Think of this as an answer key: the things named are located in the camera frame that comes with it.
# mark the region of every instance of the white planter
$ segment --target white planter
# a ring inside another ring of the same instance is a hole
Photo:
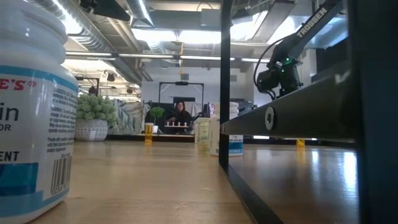
[[[75,138],[79,141],[104,141],[107,134],[107,121],[101,119],[76,120]]]

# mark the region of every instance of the woman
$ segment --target woman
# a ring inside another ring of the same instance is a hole
[[[191,114],[185,111],[185,103],[183,101],[178,101],[175,104],[176,113],[172,114],[167,122],[174,122],[174,125],[178,126],[178,122],[181,126],[184,126],[185,123],[189,126],[191,122]],[[186,128],[174,128],[175,133],[184,133],[187,131]]]

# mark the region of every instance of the potted plant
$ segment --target potted plant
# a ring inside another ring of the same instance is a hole
[[[115,111],[112,101],[102,96],[79,96],[75,138],[81,141],[104,141],[108,124],[116,122]]]
[[[156,107],[152,108],[149,111],[149,114],[152,117],[152,119],[154,120],[154,131],[153,131],[153,133],[157,133],[157,130],[158,130],[159,127],[158,127],[158,125],[156,125],[156,119],[163,117],[164,109],[159,107],[159,106],[156,106]]]

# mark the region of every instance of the white plastic bottle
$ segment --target white plastic bottle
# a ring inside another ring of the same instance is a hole
[[[229,118],[233,119],[237,117],[238,103],[229,103]],[[215,114],[210,118],[210,155],[218,156],[219,154],[219,143],[220,143],[220,104],[215,105]],[[242,156],[243,155],[243,136],[242,135],[230,135],[229,136],[229,156]]]
[[[53,15],[0,1],[0,223],[29,222],[69,192],[78,84]]]

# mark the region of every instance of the green plant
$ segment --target green plant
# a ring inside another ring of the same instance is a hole
[[[156,125],[156,119],[163,117],[164,109],[159,106],[156,106],[149,111],[149,114],[151,117],[153,117],[154,124]]]
[[[81,95],[77,100],[76,119],[102,119],[108,123],[115,123],[115,110],[112,101],[107,98]]]

